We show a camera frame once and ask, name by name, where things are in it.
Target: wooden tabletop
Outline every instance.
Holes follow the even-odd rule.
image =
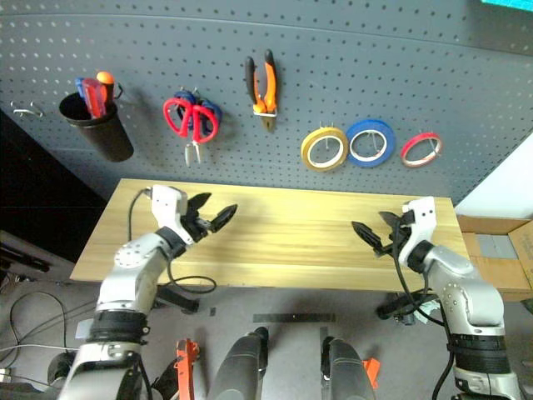
[[[237,203],[235,217],[174,260],[175,278],[207,275],[219,285],[281,288],[401,290],[390,257],[376,258],[353,231],[350,222],[371,227],[387,244],[390,228],[379,211],[401,214],[401,205],[416,197],[205,183],[123,179],[118,184],[72,279],[102,281],[113,255],[126,239],[127,209],[138,190],[155,183],[173,186],[191,198],[202,192],[212,197],[201,209],[212,219],[225,206]],[[468,257],[451,200],[436,197],[437,229],[433,243]],[[154,232],[157,224],[150,200],[142,196],[133,211],[133,237]],[[405,268],[411,288],[421,286],[417,274]],[[163,273],[160,283],[168,282]]]

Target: white wall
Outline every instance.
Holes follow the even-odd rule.
[[[533,134],[457,205],[456,213],[533,218]]]

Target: gray pegboard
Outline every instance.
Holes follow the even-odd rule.
[[[35,101],[46,117],[18,123],[106,197],[119,178],[140,177],[457,203],[533,126],[533,13],[477,1],[197,3],[3,2],[0,106],[10,113],[11,100]],[[281,85],[274,133],[251,115],[243,82],[245,56],[258,62],[266,48]],[[126,90],[119,114],[136,152],[118,164],[57,112],[75,77],[101,69]],[[180,86],[197,87],[225,113],[219,136],[202,147],[205,162],[190,168],[185,141],[161,112]],[[324,173],[303,166],[301,140],[320,121],[346,131],[368,117],[395,130],[386,163]],[[400,147],[420,130],[438,132],[444,153],[407,169]]]

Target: orange-handled pliers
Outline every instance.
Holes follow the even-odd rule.
[[[244,65],[245,77],[247,81],[248,95],[253,102],[253,113],[260,116],[263,127],[269,132],[274,130],[277,115],[276,105],[276,64],[271,50],[265,51],[266,69],[266,94],[261,98],[259,94],[258,80],[256,74],[256,64],[253,58],[247,57]]]

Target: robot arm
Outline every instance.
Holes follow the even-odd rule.
[[[431,244],[436,227],[433,197],[413,200],[402,211],[402,217],[391,212],[380,215],[397,232],[391,240],[400,249],[400,265],[425,274],[441,301],[449,329],[448,349],[456,358],[456,386],[463,391],[454,399],[521,400],[516,375],[506,355],[500,294],[481,278],[470,260]],[[378,256],[392,255],[392,246],[383,247],[369,227],[360,222],[352,224]]]
[[[152,199],[159,229],[123,245],[115,265],[102,282],[87,343],[74,360],[60,400],[136,399],[147,383],[141,362],[142,337],[150,332],[147,315],[152,308],[157,280],[172,259],[224,227],[237,205],[224,208],[212,221],[199,217],[198,209],[210,193],[187,201],[187,194],[154,185],[144,190]]]

